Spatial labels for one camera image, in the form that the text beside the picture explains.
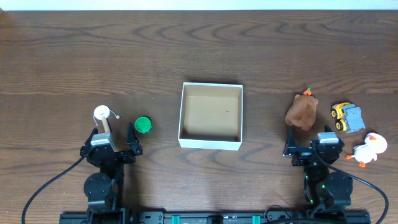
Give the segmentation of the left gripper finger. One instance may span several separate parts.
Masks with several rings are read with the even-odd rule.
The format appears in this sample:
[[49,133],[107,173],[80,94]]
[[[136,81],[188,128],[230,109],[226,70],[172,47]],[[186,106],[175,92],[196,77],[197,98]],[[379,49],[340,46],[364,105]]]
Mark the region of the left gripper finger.
[[93,128],[91,134],[89,135],[88,139],[86,140],[86,145],[87,146],[91,146],[91,140],[93,139],[93,136],[95,134],[98,134],[98,129],[97,128]]
[[127,145],[129,146],[129,150],[133,153],[134,156],[142,155],[142,146],[136,137],[134,132],[134,125],[129,123],[128,131],[127,131]]

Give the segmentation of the green lattice ball toy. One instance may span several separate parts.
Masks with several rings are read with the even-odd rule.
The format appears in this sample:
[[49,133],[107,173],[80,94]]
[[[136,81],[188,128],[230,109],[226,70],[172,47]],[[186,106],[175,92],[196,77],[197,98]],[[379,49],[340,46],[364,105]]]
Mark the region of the green lattice ball toy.
[[152,121],[146,116],[141,116],[134,122],[134,127],[138,133],[146,134],[152,129]]

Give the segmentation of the yellow grey toy truck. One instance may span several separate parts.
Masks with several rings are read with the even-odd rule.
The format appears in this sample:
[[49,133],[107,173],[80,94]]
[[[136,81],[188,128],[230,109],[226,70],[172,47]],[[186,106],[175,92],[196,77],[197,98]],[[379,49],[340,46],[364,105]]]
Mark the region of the yellow grey toy truck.
[[339,131],[353,133],[366,128],[361,116],[361,108],[353,103],[344,102],[333,105],[331,116],[336,120],[335,127]]

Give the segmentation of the brown plush bear toy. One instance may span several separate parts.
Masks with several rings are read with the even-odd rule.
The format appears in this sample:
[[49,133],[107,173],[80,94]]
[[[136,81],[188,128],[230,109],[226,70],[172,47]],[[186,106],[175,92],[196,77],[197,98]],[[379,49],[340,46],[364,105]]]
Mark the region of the brown plush bear toy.
[[317,105],[318,99],[312,95],[311,88],[307,88],[301,95],[296,94],[285,116],[285,123],[308,131],[315,123]]

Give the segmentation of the white pink duck toy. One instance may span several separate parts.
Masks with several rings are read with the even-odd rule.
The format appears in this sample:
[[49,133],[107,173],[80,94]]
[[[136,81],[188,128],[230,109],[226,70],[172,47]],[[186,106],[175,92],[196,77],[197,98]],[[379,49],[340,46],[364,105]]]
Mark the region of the white pink duck toy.
[[368,133],[364,138],[364,144],[353,148],[353,154],[347,154],[345,159],[355,159],[361,168],[366,164],[377,160],[377,155],[382,154],[387,149],[387,141],[377,133]]

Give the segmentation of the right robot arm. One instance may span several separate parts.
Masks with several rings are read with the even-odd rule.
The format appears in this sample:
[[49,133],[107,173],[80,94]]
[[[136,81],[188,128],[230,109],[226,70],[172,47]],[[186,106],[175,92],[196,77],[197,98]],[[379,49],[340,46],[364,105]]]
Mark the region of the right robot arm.
[[351,205],[353,180],[341,172],[330,172],[329,166],[340,157],[344,142],[326,125],[318,138],[308,147],[295,143],[293,127],[289,127],[282,155],[292,158],[293,166],[303,167],[305,172],[305,198],[313,208],[304,212],[307,218],[330,217],[343,220],[345,207]]

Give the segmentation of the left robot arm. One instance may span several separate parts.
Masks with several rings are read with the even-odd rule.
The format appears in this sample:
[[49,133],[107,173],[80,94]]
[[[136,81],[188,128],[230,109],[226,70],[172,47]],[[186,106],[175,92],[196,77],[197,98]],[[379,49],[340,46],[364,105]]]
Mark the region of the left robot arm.
[[142,155],[142,146],[129,124],[127,132],[128,150],[115,151],[110,133],[99,133],[93,129],[80,149],[80,156],[99,168],[84,183],[88,198],[89,223],[127,223],[131,213],[122,203],[124,187],[124,165],[132,164],[136,156]]

